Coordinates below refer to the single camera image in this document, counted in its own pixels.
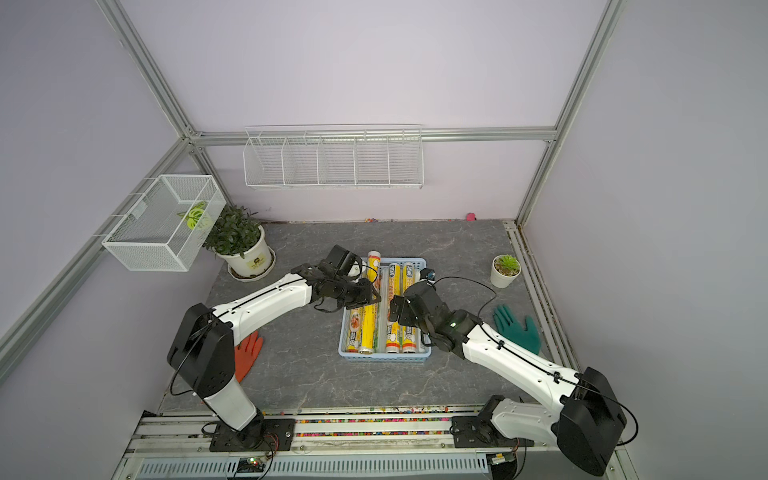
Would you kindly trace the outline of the light blue plastic basket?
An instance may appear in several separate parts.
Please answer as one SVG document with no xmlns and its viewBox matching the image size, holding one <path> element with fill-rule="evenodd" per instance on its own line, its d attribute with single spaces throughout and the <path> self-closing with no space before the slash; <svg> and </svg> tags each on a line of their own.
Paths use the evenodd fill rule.
<svg viewBox="0 0 768 480">
<path fill-rule="evenodd" d="M 380 279 L 381 287 L 379 288 L 379 291 L 382 295 L 386 293 L 386 290 L 388 288 L 388 265 L 390 263 L 398 263 L 401 266 L 403 266 L 406 262 L 412 262 L 415 265 L 415 277 L 416 279 L 419 279 L 419 272 L 421 269 L 427 267 L 427 261 L 424 258 L 420 257 L 383 257 L 381 261 L 381 273 L 380 273 Z M 385 352 L 385 342 L 386 342 L 386 328 L 387 328 L 387 301 L 383 299 L 379 303 L 379 313 L 377 318 L 377 336 L 376 336 L 376 348 L 375 351 L 372 354 L 364 355 L 361 353 L 348 353 L 345 351 L 345 337 L 348 327 L 348 317 L 349 317 L 349 311 L 344 309 L 342 311 L 342 324 L 341 324 L 341 332 L 338 342 L 338 354 L 345 360 L 352 361 L 352 362 L 405 362 L 405 363 L 423 363 L 425 362 L 431 355 L 432 349 L 430 347 L 426 348 L 426 352 L 419 353 L 417 350 L 416 353 L 411 354 L 387 354 Z"/>
</svg>

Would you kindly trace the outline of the yellow plastic wrap roll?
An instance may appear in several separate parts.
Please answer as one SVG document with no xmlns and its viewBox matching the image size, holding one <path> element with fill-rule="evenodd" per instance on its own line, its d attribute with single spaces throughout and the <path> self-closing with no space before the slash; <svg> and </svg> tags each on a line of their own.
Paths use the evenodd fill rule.
<svg viewBox="0 0 768 480">
<path fill-rule="evenodd" d="M 349 311 L 348 327 L 345 337 L 345 351 L 359 353 L 362 345 L 362 321 L 364 308 L 356 308 Z"/>
</svg>

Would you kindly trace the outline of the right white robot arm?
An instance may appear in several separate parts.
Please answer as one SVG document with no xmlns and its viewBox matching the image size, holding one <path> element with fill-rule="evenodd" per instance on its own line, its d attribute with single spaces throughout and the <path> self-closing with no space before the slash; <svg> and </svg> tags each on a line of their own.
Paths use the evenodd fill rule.
<svg viewBox="0 0 768 480">
<path fill-rule="evenodd" d="M 537 401 L 530 413 L 511 399 L 488 402 L 484 415 L 495 432 L 555 444 L 582 471 L 605 473 L 628 420 L 601 372 L 578 372 L 531 353 L 486 328 L 478 315 L 451 309 L 429 281 L 394 296 L 390 311 L 400 325 L 420 329 L 431 345 L 493 371 Z"/>
</svg>

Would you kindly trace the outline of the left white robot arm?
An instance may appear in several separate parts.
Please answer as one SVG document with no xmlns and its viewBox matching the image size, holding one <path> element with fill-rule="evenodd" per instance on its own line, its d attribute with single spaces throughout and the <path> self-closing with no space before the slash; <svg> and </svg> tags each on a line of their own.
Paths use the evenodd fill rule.
<svg viewBox="0 0 768 480">
<path fill-rule="evenodd" d="M 326 299 L 338 310 L 378 304 L 379 264 L 336 245 L 318 264 L 295 267 L 255 293 L 215 307 L 195 304 L 183 316 L 167 362 L 225 427 L 260 438 L 263 414 L 236 378 L 236 346 L 278 317 Z"/>
</svg>

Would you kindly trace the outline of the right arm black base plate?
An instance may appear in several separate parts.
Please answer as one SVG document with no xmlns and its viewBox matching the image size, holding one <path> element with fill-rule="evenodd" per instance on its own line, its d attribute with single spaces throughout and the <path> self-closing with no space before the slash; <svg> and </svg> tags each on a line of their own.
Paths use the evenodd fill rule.
<svg viewBox="0 0 768 480">
<path fill-rule="evenodd" d="M 479 415 L 452 417 L 449 433 L 455 448 L 522 448 L 535 445 L 529 439 L 504 437 L 489 420 Z"/>
</svg>

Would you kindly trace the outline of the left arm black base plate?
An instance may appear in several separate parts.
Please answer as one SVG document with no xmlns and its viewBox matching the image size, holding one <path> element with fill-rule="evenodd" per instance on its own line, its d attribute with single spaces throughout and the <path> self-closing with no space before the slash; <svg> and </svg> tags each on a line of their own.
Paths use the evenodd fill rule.
<svg viewBox="0 0 768 480">
<path fill-rule="evenodd" d="M 219 421 L 211 435 L 211 452 L 288 451 L 294 439 L 296 422 L 290 417 L 267 418 L 244 431 L 233 430 Z"/>
</svg>

